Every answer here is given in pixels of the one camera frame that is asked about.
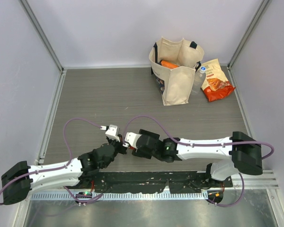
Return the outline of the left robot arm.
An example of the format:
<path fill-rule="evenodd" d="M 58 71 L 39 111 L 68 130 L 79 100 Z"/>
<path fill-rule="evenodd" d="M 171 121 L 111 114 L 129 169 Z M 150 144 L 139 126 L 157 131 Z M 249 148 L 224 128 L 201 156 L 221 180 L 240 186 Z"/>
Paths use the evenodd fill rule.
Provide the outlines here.
<path fill-rule="evenodd" d="M 118 154 L 126 154 L 123 140 L 107 139 L 99 148 L 72 160 L 44 166 L 20 161 L 1 176 L 0 205 L 23 201 L 29 193 L 54 187 L 88 188 L 94 175 L 109 166 Z"/>

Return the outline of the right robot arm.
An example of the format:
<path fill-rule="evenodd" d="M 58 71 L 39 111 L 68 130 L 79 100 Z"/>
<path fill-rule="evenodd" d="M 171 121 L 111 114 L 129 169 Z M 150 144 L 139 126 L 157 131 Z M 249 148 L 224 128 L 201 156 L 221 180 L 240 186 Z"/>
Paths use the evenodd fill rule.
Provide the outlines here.
<path fill-rule="evenodd" d="M 154 157 L 167 163 L 196 158 L 216 159 L 217 162 L 206 166 L 204 175 L 204 181 L 210 187 L 234 174 L 263 173 L 261 145 L 240 131 L 216 140 L 160 140 L 158 134 L 140 130 L 139 133 L 128 132 L 125 142 L 133 149 L 134 156 L 147 159 Z"/>

